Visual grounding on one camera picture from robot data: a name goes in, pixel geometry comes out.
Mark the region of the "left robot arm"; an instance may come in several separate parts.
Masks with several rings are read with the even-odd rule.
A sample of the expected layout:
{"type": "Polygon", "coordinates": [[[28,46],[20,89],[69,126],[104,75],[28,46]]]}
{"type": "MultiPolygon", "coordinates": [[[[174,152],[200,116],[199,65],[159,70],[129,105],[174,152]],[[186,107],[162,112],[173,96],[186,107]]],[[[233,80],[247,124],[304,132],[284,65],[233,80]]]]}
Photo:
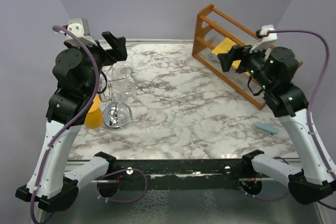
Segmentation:
{"type": "Polygon", "coordinates": [[[48,103],[43,149],[30,181],[15,194],[25,202],[37,202],[48,213],[69,209],[86,185],[101,176],[110,179],[116,172],[115,157],[104,152],[65,172],[70,149],[93,104],[91,97],[97,93],[102,67],[127,59],[125,37],[109,31],[102,36],[111,49],[104,50],[97,40],[86,48],[66,42],[66,49],[55,59],[52,73],[58,83],[48,103]]]}

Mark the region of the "yellow plastic wine glass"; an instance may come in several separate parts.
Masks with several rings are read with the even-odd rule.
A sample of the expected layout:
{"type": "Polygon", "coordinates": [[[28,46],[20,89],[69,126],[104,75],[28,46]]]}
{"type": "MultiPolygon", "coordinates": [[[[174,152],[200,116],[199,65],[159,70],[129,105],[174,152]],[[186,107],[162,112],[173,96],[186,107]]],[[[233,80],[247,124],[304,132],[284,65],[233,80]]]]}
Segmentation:
{"type": "Polygon", "coordinates": [[[93,104],[89,109],[84,126],[88,129],[97,129],[103,124],[103,113],[100,109],[101,100],[98,95],[95,96],[93,104]]]}

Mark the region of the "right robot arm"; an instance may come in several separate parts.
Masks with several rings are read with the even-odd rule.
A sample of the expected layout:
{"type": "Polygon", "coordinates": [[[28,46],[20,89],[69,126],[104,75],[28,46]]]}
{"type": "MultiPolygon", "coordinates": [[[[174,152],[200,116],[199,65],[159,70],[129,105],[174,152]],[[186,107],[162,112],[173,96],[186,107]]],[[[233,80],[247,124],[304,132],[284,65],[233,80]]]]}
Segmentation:
{"type": "Polygon", "coordinates": [[[255,150],[242,157],[241,171],[246,177],[264,174],[289,189],[292,197],[302,205],[322,200],[335,192],[333,162],[323,163],[327,157],[321,139],[308,116],[308,101],[303,91],[292,83],[299,62],[292,50],[275,47],[267,59],[265,51],[252,52],[252,46],[234,45],[228,53],[217,57],[223,72],[228,72],[234,61],[240,64],[237,73],[248,72],[261,86],[266,105],[283,125],[301,160],[301,167],[287,165],[255,150]]]}

